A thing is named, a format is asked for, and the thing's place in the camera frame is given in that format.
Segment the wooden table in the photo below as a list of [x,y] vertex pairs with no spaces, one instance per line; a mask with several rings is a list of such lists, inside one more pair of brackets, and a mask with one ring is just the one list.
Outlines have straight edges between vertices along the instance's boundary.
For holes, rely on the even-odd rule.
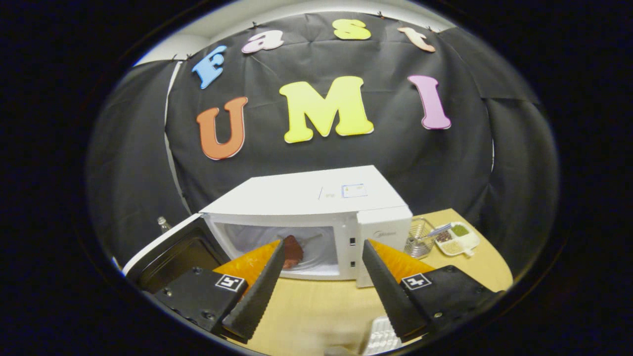
[[[454,265],[495,292],[511,286],[512,274],[501,255],[453,209],[419,216],[436,227],[462,222],[481,240],[472,257],[464,254],[449,257],[435,246],[421,261],[435,268]],[[253,338],[247,345],[233,342],[274,356],[323,356],[325,348],[336,345],[362,354],[372,321],[382,315],[386,312],[374,287],[356,288],[355,281],[280,278]]]

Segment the open microwave door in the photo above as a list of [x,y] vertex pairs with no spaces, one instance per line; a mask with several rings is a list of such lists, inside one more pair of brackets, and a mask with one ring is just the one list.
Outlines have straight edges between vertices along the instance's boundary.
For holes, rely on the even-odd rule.
[[202,214],[196,213],[134,255],[123,274],[155,293],[194,267],[213,270],[230,260]]

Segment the white tray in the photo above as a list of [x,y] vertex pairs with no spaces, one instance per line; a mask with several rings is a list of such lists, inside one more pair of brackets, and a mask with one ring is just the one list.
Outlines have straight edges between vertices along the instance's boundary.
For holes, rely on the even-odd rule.
[[[468,234],[465,234],[464,236],[457,236],[453,232],[453,228],[455,226],[463,226],[466,230],[468,230]],[[445,241],[445,242],[439,242],[438,240],[436,240],[437,247],[445,255],[447,255],[447,256],[457,256],[457,255],[461,255],[462,253],[465,253],[468,256],[472,256],[474,254],[472,249],[475,248],[477,245],[479,245],[480,239],[479,239],[479,236],[477,234],[475,234],[475,232],[472,231],[472,229],[470,227],[468,227],[466,224],[463,224],[461,222],[454,221],[454,222],[451,223],[451,228],[448,229],[448,233],[451,235],[451,239],[450,240]],[[449,253],[444,248],[444,246],[446,246],[449,243],[452,243],[453,241],[457,241],[459,244],[461,244],[461,250],[459,252],[457,252],[457,253]]]

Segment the white microwave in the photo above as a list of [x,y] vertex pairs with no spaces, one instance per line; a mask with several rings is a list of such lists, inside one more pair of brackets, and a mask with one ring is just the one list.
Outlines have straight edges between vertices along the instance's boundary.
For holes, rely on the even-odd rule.
[[215,260],[212,267],[293,235],[303,259],[283,269],[281,277],[356,280],[357,287],[367,287],[372,281],[361,257],[363,242],[372,238],[402,251],[412,216],[373,165],[253,177],[148,244],[123,273],[135,280],[148,269],[154,273],[167,265],[165,257],[156,261],[184,239],[187,246],[202,246]]

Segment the metal basket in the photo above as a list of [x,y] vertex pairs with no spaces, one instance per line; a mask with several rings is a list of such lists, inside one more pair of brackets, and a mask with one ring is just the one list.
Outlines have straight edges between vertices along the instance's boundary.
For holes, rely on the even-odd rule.
[[429,236],[435,227],[423,218],[414,218],[411,220],[411,229],[409,229],[409,237],[404,245],[404,252],[415,258],[426,257],[433,248],[435,236]]

